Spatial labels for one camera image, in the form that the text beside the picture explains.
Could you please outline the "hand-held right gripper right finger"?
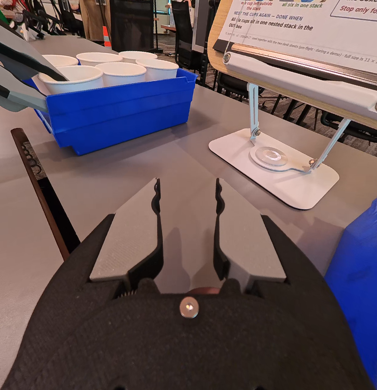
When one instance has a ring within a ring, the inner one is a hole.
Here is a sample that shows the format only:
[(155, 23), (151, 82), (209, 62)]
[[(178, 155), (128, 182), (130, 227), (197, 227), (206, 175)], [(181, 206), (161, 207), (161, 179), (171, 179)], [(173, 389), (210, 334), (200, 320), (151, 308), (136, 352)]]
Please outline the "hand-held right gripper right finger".
[(213, 266), (219, 280), (235, 279), (241, 292), (254, 282), (284, 282), (286, 275), (265, 227), (250, 202), (225, 180), (216, 179)]

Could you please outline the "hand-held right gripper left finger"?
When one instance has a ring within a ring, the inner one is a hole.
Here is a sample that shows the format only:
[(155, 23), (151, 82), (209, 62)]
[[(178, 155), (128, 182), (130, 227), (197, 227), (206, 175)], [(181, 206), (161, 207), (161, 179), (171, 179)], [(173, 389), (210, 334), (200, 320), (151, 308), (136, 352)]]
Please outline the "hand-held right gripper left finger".
[(138, 285), (162, 270), (160, 179), (153, 178), (115, 213), (90, 275), (94, 282)]

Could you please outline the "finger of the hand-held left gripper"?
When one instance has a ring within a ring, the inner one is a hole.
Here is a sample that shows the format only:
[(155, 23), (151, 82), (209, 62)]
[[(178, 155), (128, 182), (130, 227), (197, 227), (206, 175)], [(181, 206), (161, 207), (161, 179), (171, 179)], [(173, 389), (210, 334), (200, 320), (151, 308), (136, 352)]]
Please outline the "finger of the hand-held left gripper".
[(58, 69), (3, 22), (0, 22), (0, 61), (20, 80), (43, 73), (56, 81), (67, 81)]
[(11, 112), (27, 107), (48, 112), (46, 96), (17, 79), (0, 65), (0, 106)]

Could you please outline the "black backing board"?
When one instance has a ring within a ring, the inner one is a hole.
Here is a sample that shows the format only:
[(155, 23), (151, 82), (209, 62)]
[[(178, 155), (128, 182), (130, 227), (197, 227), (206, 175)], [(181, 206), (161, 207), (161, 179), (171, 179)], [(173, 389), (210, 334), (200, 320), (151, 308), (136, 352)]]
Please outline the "black backing board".
[(217, 39), (215, 44), (213, 45), (213, 49), (215, 51), (219, 51), (222, 53), (228, 52), (231, 50), (232, 45), (234, 44), (234, 41), (228, 41), (223, 39)]

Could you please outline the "white and wood document stand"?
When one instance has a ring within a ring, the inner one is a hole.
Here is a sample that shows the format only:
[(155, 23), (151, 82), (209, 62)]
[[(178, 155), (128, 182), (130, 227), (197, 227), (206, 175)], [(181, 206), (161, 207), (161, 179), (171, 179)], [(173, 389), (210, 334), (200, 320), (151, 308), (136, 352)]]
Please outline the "white and wood document stand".
[[(210, 32), (210, 48), (233, 1), (221, 1)], [(337, 183), (339, 175), (323, 161), (351, 121), (377, 130), (377, 74), (234, 43), (215, 51), (211, 64), (247, 81), (250, 125), (209, 144), (210, 150), (287, 205), (308, 210)], [(259, 129), (259, 87), (343, 118), (318, 158), (312, 158)]]

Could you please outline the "black mesh office chair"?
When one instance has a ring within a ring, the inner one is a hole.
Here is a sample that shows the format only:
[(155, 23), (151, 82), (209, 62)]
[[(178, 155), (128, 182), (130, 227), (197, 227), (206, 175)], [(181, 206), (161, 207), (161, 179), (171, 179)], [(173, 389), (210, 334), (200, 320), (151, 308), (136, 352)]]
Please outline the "black mesh office chair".
[(153, 2), (150, 0), (110, 0), (112, 49), (151, 51), (153, 41)]

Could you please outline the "printed instruction sheet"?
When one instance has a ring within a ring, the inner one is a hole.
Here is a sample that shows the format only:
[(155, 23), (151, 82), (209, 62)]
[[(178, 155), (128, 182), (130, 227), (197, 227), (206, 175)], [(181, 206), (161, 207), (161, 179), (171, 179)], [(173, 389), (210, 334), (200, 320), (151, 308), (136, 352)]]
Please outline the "printed instruction sheet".
[(377, 0), (235, 0), (219, 39), (377, 74)]

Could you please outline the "blue plastic bin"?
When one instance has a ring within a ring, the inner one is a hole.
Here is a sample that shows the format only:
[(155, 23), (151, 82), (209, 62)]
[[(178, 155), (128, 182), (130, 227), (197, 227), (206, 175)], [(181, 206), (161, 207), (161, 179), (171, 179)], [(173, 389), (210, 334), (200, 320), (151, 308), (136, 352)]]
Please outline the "blue plastic bin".
[(79, 156), (186, 123), (197, 75), (47, 96), (35, 110), (59, 147)]
[(377, 389), (377, 198), (345, 228), (325, 280)]

